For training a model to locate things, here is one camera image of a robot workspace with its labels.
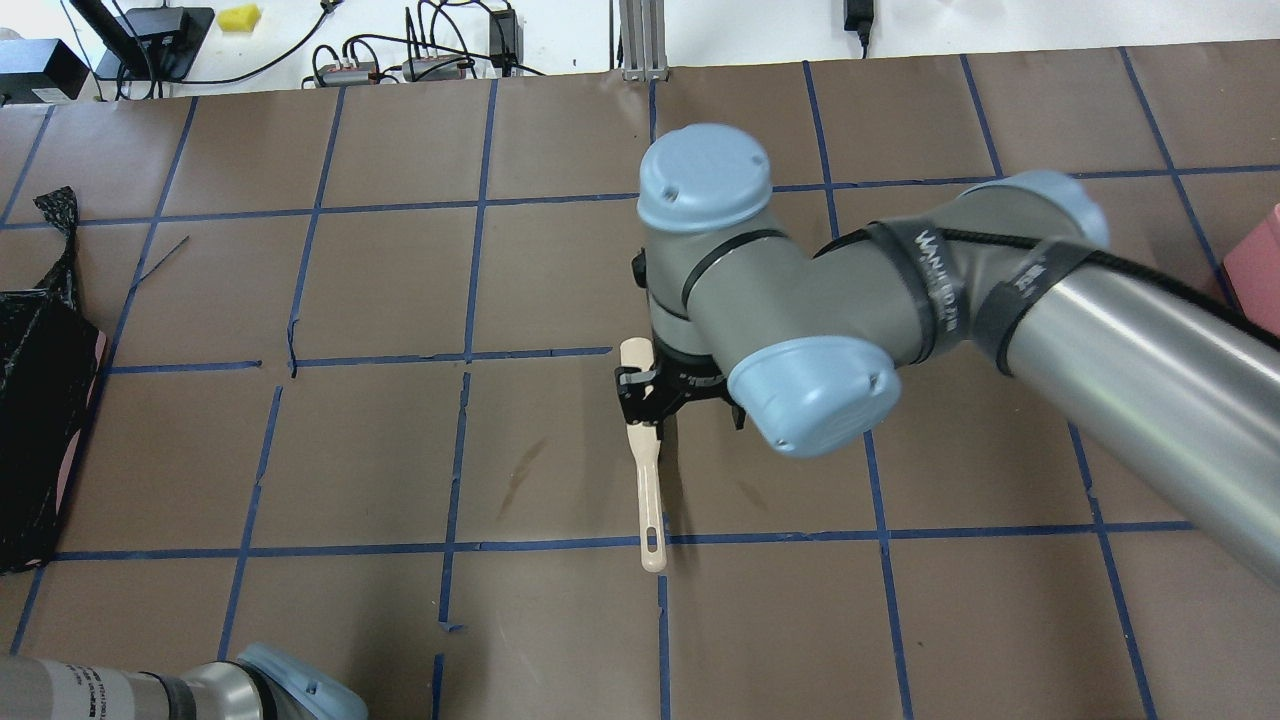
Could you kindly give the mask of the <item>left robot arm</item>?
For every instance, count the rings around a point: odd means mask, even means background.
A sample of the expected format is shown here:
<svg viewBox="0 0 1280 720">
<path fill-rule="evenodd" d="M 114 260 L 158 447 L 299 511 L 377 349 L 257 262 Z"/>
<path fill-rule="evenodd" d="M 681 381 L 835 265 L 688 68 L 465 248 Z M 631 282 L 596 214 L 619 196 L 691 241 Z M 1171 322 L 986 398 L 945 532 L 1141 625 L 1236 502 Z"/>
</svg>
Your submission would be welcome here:
<svg viewBox="0 0 1280 720">
<path fill-rule="evenodd" d="M 4 719 L 367 719 L 352 689 L 300 659 L 252 643 L 179 675 L 6 656 Z"/>
</svg>

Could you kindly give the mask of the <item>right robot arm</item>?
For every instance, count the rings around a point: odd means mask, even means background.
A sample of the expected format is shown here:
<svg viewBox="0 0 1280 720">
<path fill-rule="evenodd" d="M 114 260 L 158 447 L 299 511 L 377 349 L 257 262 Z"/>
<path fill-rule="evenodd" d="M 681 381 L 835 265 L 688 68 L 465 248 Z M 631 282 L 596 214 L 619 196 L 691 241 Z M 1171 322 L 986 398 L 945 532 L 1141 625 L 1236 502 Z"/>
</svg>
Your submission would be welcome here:
<svg viewBox="0 0 1280 720">
<path fill-rule="evenodd" d="M 671 131 L 640 161 L 652 333 L 621 345 L 614 388 L 643 480 L 686 404 L 719 400 L 777 454 L 819 457 L 888 416 L 900 368 L 968 342 L 1277 580 L 1277 337 L 1111 254 L 1079 181 L 984 182 L 814 254 L 772 197 L 771 159 L 732 126 Z"/>
</svg>

